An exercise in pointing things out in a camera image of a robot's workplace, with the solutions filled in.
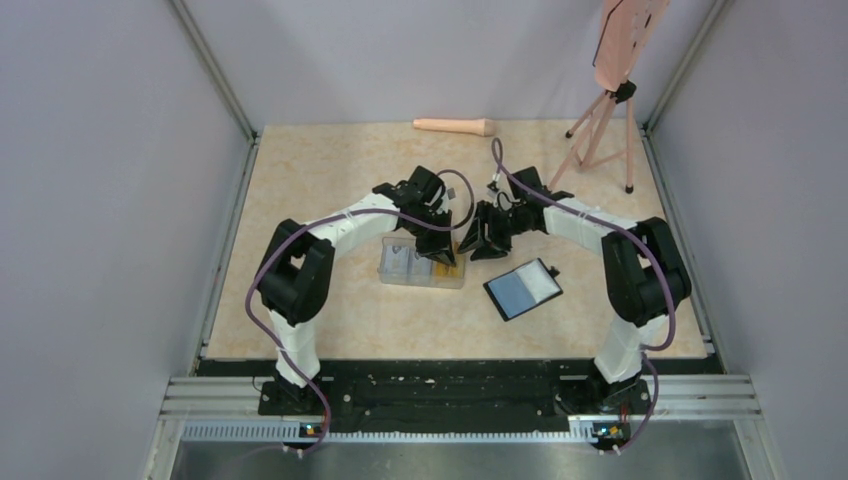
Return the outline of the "gold credit card stack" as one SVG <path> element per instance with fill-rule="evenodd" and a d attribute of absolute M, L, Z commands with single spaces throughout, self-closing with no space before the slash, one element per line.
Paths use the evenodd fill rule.
<path fill-rule="evenodd" d="M 464 264 L 459 261 L 452 265 L 434 262 L 432 275 L 437 282 L 460 282 L 464 279 Z"/>

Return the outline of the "clear plastic card box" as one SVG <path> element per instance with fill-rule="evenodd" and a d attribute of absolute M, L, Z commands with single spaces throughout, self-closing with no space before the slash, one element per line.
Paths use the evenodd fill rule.
<path fill-rule="evenodd" d="M 381 259 L 377 268 L 383 284 L 396 286 L 460 289 L 465 284 L 466 258 L 455 256 L 448 266 L 421 256 L 412 238 L 382 239 Z"/>

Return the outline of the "black card holder wallet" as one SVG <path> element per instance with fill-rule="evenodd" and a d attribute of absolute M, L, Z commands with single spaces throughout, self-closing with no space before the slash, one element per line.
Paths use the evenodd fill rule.
<path fill-rule="evenodd" d="M 483 288 L 501 319 L 510 322 L 561 296 L 558 275 L 556 268 L 536 258 L 485 282 Z"/>

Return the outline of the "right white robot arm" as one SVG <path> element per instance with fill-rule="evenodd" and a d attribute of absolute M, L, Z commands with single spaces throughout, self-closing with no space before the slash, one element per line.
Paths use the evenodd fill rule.
<path fill-rule="evenodd" d="M 662 351 L 677 333 L 676 310 L 692 284 L 668 223 L 629 220 L 592 208 L 564 191 L 551 191 L 536 168 L 508 177 L 509 207 L 480 201 L 459 244 L 471 260 L 507 256 L 514 237 L 538 231 L 572 241 L 603 261 L 607 298 L 615 313 L 593 359 L 589 404 L 612 412 L 636 382 L 647 351 Z"/>

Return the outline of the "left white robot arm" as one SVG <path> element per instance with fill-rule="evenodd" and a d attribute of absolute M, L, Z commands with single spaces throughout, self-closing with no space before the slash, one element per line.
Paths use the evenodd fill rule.
<path fill-rule="evenodd" d="M 258 295 L 271 324 L 265 328 L 278 351 L 275 380 L 283 401 L 297 413 L 319 404 L 320 371 L 313 319 L 328 298 L 337 259 L 383 234 L 405 230 L 416 252 L 431 261 L 456 264 L 455 230 L 444 181 L 418 166 L 410 178 L 382 183 L 362 199 L 324 218 L 280 222 L 263 255 L 245 301 Z"/>

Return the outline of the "silver credit card stack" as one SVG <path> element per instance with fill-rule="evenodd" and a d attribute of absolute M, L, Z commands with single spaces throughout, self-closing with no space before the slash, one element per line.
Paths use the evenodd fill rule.
<path fill-rule="evenodd" d="M 414 247 L 390 244 L 384 247 L 383 254 L 381 271 L 385 274 L 425 277 L 432 273 L 432 261 L 417 259 Z"/>

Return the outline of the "pink microphone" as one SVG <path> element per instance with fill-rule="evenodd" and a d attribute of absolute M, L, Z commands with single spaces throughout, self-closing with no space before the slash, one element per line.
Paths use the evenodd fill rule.
<path fill-rule="evenodd" d="M 497 123 L 480 119 L 441 119 L 416 118 L 412 121 L 414 129 L 441 133 L 470 134 L 480 137 L 492 137 L 497 133 Z"/>

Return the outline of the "pink tripod stand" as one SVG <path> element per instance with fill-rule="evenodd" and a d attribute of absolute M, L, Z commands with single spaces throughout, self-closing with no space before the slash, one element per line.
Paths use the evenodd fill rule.
<path fill-rule="evenodd" d="M 620 84 L 616 90 L 604 90 L 565 132 L 564 137 L 566 139 L 575 137 L 575 140 L 553 178 L 548 182 L 550 189 L 558 184 L 572 163 L 576 164 L 578 170 L 584 171 L 623 157 L 625 161 L 624 191 L 628 195 L 634 192 L 635 120 L 632 98 L 636 91 L 637 86 L 630 80 Z M 601 140 L 612 120 L 614 111 L 621 104 L 624 104 L 626 109 L 625 145 L 620 151 L 599 158 L 597 150 Z"/>

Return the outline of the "pink board on tripod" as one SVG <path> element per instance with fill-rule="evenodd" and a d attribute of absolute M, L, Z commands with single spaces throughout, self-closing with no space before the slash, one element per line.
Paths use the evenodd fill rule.
<path fill-rule="evenodd" d="M 601 88 L 614 91 L 628 80 L 669 4 L 669 0 L 602 2 L 600 36 L 592 61 Z"/>

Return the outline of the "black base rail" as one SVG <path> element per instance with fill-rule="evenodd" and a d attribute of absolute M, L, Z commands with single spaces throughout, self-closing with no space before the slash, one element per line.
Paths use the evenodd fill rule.
<path fill-rule="evenodd" d="M 320 389 L 283 386 L 272 360 L 203 360 L 199 377 L 262 378 L 262 416 L 306 415 L 303 435 L 330 432 L 532 433 L 564 432 L 571 415 L 621 419 L 643 414 L 650 374 L 604 387 L 590 360 L 325 360 Z"/>

